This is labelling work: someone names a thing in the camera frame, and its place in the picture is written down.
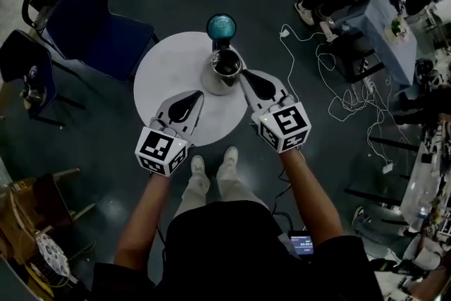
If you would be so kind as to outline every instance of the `beige pants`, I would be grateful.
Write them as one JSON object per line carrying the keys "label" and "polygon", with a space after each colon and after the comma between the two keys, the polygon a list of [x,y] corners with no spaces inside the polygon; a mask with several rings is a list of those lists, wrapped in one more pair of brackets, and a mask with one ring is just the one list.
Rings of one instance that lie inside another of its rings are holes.
{"label": "beige pants", "polygon": [[[223,163],[216,174],[219,192],[224,202],[230,201],[254,201],[264,205],[252,191],[238,178],[237,170],[231,163]],[[191,209],[206,205],[205,195],[209,189],[210,180],[204,173],[194,173],[188,181],[188,186],[182,195],[182,203],[178,207],[175,216]]]}

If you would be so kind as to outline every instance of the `smartphone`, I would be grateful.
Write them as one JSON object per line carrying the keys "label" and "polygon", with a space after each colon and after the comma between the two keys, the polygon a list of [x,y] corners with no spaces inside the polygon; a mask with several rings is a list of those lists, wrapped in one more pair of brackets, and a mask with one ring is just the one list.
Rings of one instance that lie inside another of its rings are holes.
{"label": "smartphone", "polygon": [[313,254],[313,243],[307,231],[291,231],[288,233],[296,253],[299,256],[307,256]]}

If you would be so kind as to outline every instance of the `black shirt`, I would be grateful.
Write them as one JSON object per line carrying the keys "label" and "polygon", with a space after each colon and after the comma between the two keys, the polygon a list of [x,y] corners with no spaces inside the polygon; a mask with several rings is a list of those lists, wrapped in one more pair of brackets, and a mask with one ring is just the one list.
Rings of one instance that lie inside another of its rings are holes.
{"label": "black shirt", "polygon": [[250,201],[215,202],[177,216],[166,236],[163,278],[96,264],[94,300],[168,299],[170,295],[277,295],[301,300],[383,300],[360,238],[321,243],[311,264],[291,256],[271,213]]}

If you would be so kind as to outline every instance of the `small plant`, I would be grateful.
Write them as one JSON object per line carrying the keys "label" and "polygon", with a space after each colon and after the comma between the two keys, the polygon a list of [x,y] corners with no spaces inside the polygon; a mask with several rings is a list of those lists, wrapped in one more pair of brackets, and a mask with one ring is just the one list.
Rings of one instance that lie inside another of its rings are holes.
{"label": "small plant", "polygon": [[393,34],[397,37],[398,35],[401,34],[401,17],[396,16],[393,20],[392,20],[392,26],[391,26],[392,32]]}

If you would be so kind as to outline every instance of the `shoe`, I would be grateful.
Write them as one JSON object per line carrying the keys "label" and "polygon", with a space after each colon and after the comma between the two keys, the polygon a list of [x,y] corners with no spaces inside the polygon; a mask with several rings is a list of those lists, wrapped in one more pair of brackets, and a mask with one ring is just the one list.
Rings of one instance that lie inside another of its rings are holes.
{"label": "shoe", "polygon": [[358,206],[354,212],[354,216],[352,217],[351,226],[354,226],[355,220],[364,214],[364,208],[362,206]]}
{"label": "shoe", "polygon": [[327,26],[330,29],[335,29],[335,22],[332,20],[330,16],[325,16],[324,14],[322,14],[321,7],[315,9],[315,16],[317,16],[323,22],[326,22]]}
{"label": "shoe", "polygon": [[224,153],[224,163],[232,164],[234,166],[238,163],[238,149],[237,147],[229,147]]}
{"label": "shoe", "polygon": [[313,14],[309,9],[306,9],[302,6],[302,0],[298,3],[295,3],[295,9],[304,23],[306,23],[307,25],[315,25]]}
{"label": "shoe", "polygon": [[205,174],[205,162],[201,156],[194,156],[191,159],[191,173],[202,173]]}

